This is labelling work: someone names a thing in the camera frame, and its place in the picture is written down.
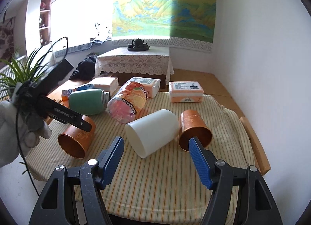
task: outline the white cup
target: white cup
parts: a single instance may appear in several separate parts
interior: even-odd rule
[[[171,111],[162,109],[125,125],[125,133],[132,148],[146,158],[179,133],[179,121]]]

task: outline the copper cup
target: copper cup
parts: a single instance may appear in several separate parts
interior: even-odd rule
[[[87,149],[94,138],[95,123],[90,117],[83,115],[82,119],[91,123],[92,129],[90,132],[86,132],[73,125],[69,127],[58,136],[58,143],[60,147],[74,158],[82,159],[85,157]]]
[[[189,152],[189,139],[196,136],[203,147],[207,147],[212,141],[213,135],[206,126],[199,113],[195,110],[186,110],[181,113],[179,130],[179,146]]]

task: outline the striped tablecloth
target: striped tablecloth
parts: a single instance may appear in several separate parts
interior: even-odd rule
[[[255,164],[251,144],[236,113],[219,105],[212,96],[204,95],[202,103],[170,103],[169,94],[159,92],[148,100],[140,116],[160,109],[168,109],[177,116],[187,109],[197,110],[213,133],[208,149],[217,159],[240,168]],[[142,159],[127,141],[123,124],[111,119],[106,112],[92,119],[96,124],[95,137],[83,160],[67,155],[60,148],[57,136],[67,126],[52,121],[51,138],[42,139],[26,158],[36,178],[47,180],[59,164],[81,166],[107,149],[115,136],[121,136],[125,140],[124,154],[112,183],[102,192],[108,212],[133,220],[166,224],[200,222],[211,192],[200,183],[188,152],[172,141]],[[234,187],[226,224],[233,224],[237,196],[238,188]],[[81,201],[79,187],[76,199]]]

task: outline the hand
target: hand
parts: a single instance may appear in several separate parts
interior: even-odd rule
[[[8,102],[0,103],[0,167],[9,164],[17,158],[19,148],[16,136],[16,107]],[[44,122],[44,126],[37,131],[30,131],[24,123],[22,117],[18,117],[18,136],[21,144],[21,151],[26,156],[30,149],[39,144],[40,136],[45,139],[52,134],[49,126]]]

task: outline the landscape painting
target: landscape painting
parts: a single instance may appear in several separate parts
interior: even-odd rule
[[[113,37],[213,42],[216,0],[114,0]]]

